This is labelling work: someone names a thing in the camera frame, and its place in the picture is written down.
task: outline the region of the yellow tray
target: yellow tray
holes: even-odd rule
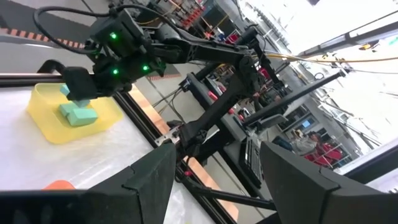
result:
[[[94,108],[98,119],[86,126],[70,126],[68,120],[58,111],[68,99],[60,92],[64,83],[36,84],[30,96],[27,110],[45,138],[54,144],[63,144],[110,128],[123,117],[123,112],[113,98],[91,100],[88,108]]]

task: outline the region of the screen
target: screen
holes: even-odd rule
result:
[[[302,124],[302,126],[303,126],[304,128],[306,128],[306,127],[308,127],[308,126],[310,126],[310,125],[311,125],[311,124],[310,124],[309,121],[304,121],[303,124]]]

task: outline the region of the green led light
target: green led light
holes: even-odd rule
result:
[[[114,69],[114,70],[112,71],[112,74],[113,74],[113,75],[119,74],[119,70],[118,70],[118,69]]]
[[[111,36],[112,39],[118,38],[118,36],[117,36],[114,32],[112,32],[112,33],[110,34],[110,36]]]

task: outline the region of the floor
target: floor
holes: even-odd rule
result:
[[[71,0],[51,0],[51,1],[15,0],[13,2],[17,2],[19,4],[33,8],[38,8],[41,6],[65,6],[65,7],[72,7],[74,9],[86,10],[86,11],[93,10],[95,12],[104,12],[107,9],[108,5],[107,0],[72,0],[72,1]],[[64,19],[68,19],[70,21],[84,24],[86,26],[89,26],[94,21],[94,18],[77,16],[74,14],[67,14],[63,12],[59,13],[56,12],[54,13],[54,15],[62,17]],[[22,28],[18,27],[9,27],[9,28],[22,30]],[[69,39],[69,40],[75,42],[79,41],[75,39]],[[0,49],[5,50],[5,52],[8,52],[9,54],[9,57],[3,57],[2,60],[5,60],[6,62],[9,63],[15,63],[15,61],[13,61],[12,58],[17,57],[18,54],[29,54],[29,51],[26,50],[28,46],[20,45],[18,47],[14,47],[12,51],[7,50],[6,47],[7,47],[6,45],[0,45]],[[91,62],[89,60],[84,62],[73,61],[73,64],[70,64],[72,63],[72,58],[68,58],[67,52],[64,52],[62,50],[60,50],[59,53],[53,55],[46,55],[45,53],[43,53],[43,56],[45,56],[46,58],[48,57],[48,58],[64,60],[63,63],[65,63],[65,65],[74,65],[74,66],[80,65],[87,68],[89,68],[91,65]],[[26,61],[25,65],[17,70],[12,69],[12,71],[8,71],[7,67],[3,67],[2,72],[23,72],[23,73],[34,72],[38,69],[37,67],[38,65],[40,65],[40,62],[38,62],[38,59],[36,60],[35,55],[31,55],[31,58],[32,58],[31,61]],[[183,65],[180,64],[180,65],[174,65],[174,67],[181,74],[180,77],[173,77],[161,80],[141,78],[136,82],[136,86],[138,87],[138,89],[140,89],[140,91],[143,92],[143,94],[151,102],[151,104],[155,104],[156,102],[160,101],[164,96],[167,96],[169,93],[176,90],[178,88],[178,84],[185,78],[187,73],[197,72],[201,69],[200,66],[194,64],[183,64]],[[178,119],[176,112],[173,111],[171,107],[168,105],[168,102],[170,102],[171,98],[172,97],[168,98],[168,100],[160,102],[155,107],[157,111],[160,111],[161,116],[166,121]],[[204,112],[203,108],[199,105],[199,103],[194,99],[194,97],[190,93],[180,93],[179,95],[177,95],[174,99],[174,105],[175,105],[175,110],[179,114],[181,114],[181,116],[184,118],[185,121],[195,120],[199,118],[200,115],[203,114]],[[210,133],[214,132],[215,130],[216,127],[213,127],[210,130]],[[277,130],[277,128],[270,128],[270,130],[268,130],[267,138],[272,140],[278,134],[279,131]],[[213,157],[211,157],[208,160],[208,164],[205,166],[205,169],[224,191],[236,194],[248,195],[243,186],[239,183],[236,176],[234,176],[232,171],[228,168],[225,161],[221,158],[221,156],[218,153],[216,153]],[[256,223],[272,213],[272,211],[256,209],[245,205],[236,205],[236,206],[239,209],[238,223],[247,223],[247,224]]]

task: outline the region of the white table surface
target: white table surface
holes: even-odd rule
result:
[[[63,145],[49,143],[26,111],[31,89],[0,88],[0,190],[42,189],[55,180],[87,189],[152,150],[126,115],[105,132]],[[213,220],[174,182],[164,223]]]

